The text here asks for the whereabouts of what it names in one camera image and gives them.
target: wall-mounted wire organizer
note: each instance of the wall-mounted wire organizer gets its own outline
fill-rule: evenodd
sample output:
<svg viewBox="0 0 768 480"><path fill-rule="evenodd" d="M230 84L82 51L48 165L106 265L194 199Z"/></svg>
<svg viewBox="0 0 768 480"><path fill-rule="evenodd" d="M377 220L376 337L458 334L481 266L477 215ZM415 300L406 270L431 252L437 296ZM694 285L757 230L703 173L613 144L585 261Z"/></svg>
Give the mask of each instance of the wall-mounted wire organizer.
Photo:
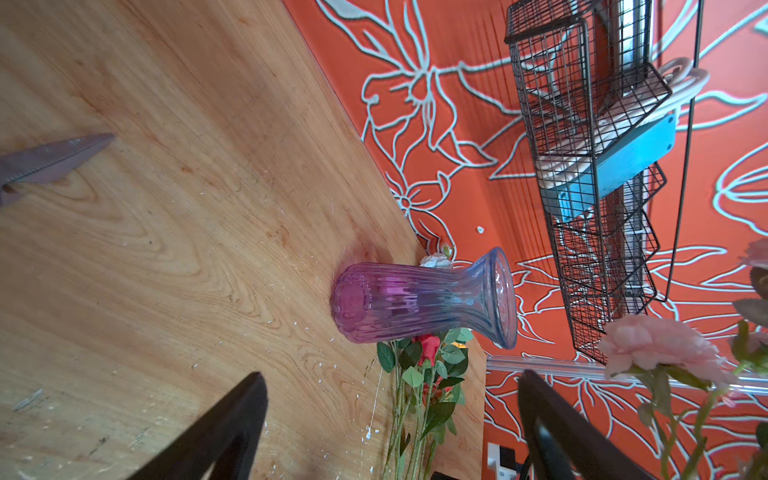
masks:
<svg viewBox="0 0 768 480"><path fill-rule="evenodd" d="M509 44L574 347L639 313L657 290L647 202L677 119L646 122L671 94L649 61L652 0L521 0Z"/></svg>

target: glass vase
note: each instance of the glass vase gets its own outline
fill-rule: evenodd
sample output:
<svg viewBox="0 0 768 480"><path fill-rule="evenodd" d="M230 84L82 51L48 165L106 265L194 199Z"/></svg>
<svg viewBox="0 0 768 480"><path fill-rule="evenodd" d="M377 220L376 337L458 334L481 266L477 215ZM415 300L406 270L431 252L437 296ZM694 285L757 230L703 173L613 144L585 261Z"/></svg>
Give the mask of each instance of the glass vase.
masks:
<svg viewBox="0 0 768 480"><path fill-rule="evenodd" d="M498 247L462 269L357 263L336 281L331 312L355 343L463 326L512 349L518 335L515 288Z"/></svg>

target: orange wall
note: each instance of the orange wall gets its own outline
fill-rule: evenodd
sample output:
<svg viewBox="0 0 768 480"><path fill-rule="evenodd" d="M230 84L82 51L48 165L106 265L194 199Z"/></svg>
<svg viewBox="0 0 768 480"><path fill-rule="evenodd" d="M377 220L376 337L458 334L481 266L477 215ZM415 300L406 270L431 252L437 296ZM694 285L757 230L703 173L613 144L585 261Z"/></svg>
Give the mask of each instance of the orange wall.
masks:
<svg viewBox="0 0 768 480"><path fill-rule="evenodd" d="M508 51L500 43L508 3L284 1L429 250L455 245L455 259L465 262L497 245L507 253L516 272L518 346L509 352L486 341L486 351L576 359L528 145L520 141L525 128ZM658 61L690 57L695 2L663 3ZM760 150L768 141L768 5L710 0L702 46L701 64L712 78L697 104L676 283L670 301L655 303L652 312L691 322L726 352L738 320L730 301L750 296L739 256L750 241L768 235L768 177L761 177L768 174L768 149ZM662 249L651 267L660 291L670 263L683 145L681 132L662 161L669 184L651 206ZM658 447L634 412L642 391L551 381L620 448L658 471ZM514 378L490 372L487 383L486 441L523 449ZM689 396L695 400L695 392L679 394L681 408ZM768 417L768 406L748 397L735 409L718 407L715 416L720 419L710 428L702 478L735 471L754 449L755 422ZM681 448L687 446L683 440Z"/></svg>

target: black wire rack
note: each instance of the black wire rack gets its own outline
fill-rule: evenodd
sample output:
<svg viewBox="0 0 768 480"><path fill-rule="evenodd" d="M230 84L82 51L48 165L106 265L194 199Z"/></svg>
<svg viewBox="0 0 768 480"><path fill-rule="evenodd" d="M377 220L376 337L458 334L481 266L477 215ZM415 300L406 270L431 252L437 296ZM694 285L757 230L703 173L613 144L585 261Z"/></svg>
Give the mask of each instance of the black wire rack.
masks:
<svg viewBox="0 0 768 480"><path fill-rule="evenodd" d="M598 362L604 324L657 295L647 261L659 243L645 206L664 172L652 164L601 198L597 169L671 94L649 59L651 3L520 0L508 9L505 42L574 348ZM576 214L552 214L552 192L574 184Z"/></svg>

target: coiled white cord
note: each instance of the coiled white cord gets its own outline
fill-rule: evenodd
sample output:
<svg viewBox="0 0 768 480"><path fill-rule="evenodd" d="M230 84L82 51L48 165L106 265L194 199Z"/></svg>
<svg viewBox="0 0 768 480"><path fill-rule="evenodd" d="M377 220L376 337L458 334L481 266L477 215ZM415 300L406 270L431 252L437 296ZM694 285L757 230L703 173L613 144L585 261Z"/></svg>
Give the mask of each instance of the coiled white cord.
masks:
<svg viewBox="0 0 768 480"><path fill-rule="evenodd" d="M684 104L701 92L710 79L708 71L694 68L694 62L689 58L675 58L662 65L659 73L672 89L672 95L663 104L648 115L638 126L659 120L670 111L675 111L675 117L680 116ZM629 130L632 119L643 114L660 95L664 94L662 85L656 83L652 89L646 82L631 94L626 94L617 101L597 121L594 130L595 148L603 150L617 137ZM562 148L567 141L561 141L557 149ZM584 151L589 148L588 139L576 143L569 150ZM575 179L591 165L591 159L584 157L562 157L560 155L545 155L536 162L538 183L541 188L553 188Z"/></svg>

